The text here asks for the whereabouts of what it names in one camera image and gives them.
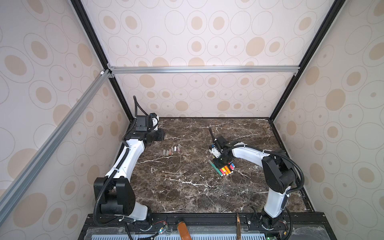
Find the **thin wooden stick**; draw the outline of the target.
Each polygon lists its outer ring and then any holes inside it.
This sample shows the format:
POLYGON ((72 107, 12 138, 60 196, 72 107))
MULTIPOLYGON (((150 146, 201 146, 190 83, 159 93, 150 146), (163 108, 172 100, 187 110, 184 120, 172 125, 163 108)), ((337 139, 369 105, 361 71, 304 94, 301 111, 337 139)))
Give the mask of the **thin wooden stick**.
POLYGON ((240 221, 240 216, 239 214, 237 213, 236 215, 236 235, 237 235, 237 240, 241 240, 242 237, 241 237, 241 221, 240 221))

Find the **green highlighter pen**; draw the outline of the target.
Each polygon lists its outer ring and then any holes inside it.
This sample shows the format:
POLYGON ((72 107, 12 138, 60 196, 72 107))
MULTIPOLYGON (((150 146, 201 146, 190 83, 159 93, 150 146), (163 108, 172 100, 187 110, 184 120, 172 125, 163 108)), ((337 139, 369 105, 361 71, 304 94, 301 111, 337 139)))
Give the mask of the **green highlighter pen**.
POLYGON ((212 166, 212 168, 221 176, 223 177, 222 172, 214 165, 214 163, 211 160, 208 160, 209 164, 212 166))

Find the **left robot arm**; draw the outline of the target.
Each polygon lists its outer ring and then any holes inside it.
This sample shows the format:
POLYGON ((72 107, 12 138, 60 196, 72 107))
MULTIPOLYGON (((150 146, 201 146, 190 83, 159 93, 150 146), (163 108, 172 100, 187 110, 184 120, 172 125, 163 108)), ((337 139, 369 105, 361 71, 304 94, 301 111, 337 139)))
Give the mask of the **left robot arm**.
POLYGON ((122 140, 123 148, 113 167, 94 182, 94 223, 106 226, 117 220, 150 222, 151 211, 136 201, 131 177, 136 163, 145 148, 152 142, 164 140, 162 129, 130 132, 122 140))

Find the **diagonal aluminium rail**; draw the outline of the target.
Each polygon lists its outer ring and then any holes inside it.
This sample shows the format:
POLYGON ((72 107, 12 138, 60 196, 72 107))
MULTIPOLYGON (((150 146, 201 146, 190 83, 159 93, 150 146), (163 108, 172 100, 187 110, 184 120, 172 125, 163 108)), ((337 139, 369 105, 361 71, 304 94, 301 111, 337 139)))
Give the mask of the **diagonal aluminium rail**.
POLYGON ((104 82, 109 79, 111 73, 111 70, 105 69, 103 70, 103 73, 93 81, 87 91, 68 112, 59 126, 52 132, 50 137, 36 152, 30 162, 1 197, 1 225, 4 224, 5 220, 9 217, 10 213, 16 207, 27 189, 36 179, 65 136, 74 126, 80 115, 84 112, 85 108, 94 98, 97 91, 102 87, 104 82))

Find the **horizontal aluminium rail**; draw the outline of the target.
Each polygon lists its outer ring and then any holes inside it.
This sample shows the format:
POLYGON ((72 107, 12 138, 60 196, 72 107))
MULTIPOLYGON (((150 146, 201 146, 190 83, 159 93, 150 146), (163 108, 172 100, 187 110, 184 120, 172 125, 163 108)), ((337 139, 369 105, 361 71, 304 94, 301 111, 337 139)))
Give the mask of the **horizontal aluminium rail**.
POLYGON ((111 67, 112 74, 297 73, 299 66, 111 67))

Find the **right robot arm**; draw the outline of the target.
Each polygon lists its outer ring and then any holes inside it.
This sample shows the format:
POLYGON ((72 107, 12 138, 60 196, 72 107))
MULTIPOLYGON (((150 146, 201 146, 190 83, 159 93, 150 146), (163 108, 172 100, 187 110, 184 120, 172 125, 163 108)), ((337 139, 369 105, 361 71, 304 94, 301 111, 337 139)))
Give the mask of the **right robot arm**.
POLYGON ((246 160, 263 169, 269 190, 259 219, 266 224, 271 225, 278 221, 291 193, 304 187, 303 171, 282 151, 261 150, 241 142, 220 143, 218 139, 211 144, 209 151, 214 156, 212 165, 223 176, 234 171, 235 158, 246 160))

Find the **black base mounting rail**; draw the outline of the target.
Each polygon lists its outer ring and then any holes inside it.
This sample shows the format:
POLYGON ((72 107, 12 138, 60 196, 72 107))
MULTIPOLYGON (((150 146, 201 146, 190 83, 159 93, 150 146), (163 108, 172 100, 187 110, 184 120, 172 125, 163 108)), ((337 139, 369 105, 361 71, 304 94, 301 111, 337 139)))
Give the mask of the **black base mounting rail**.
MULTIPOLYGON (((170 229, 175 229, 177 223, 184 221, 187 227, 236 227, 237 219, 240 219, 242 230, 245 231, 260 231, 265 232, 264 224, 257 221, 253 213, 164 213, 152 214, 153 227, 150 228, 150 223, 145 221, 128 220, 128 218, 118 217, 117 220, 110 223, 110 227, 123 226, 128 223, 129 230, 132 232, 142 232, 149 230, 154 232, 158 230, 166 222, 170 229)), ((283 218, 279 220, 271 232, 277 232, 288 229, 293 226, 294 229, 299 227, 323 227, 330 230, 330 224, 325 217, 325 214, 313 213, 287 213, 283 214, 283 218)))

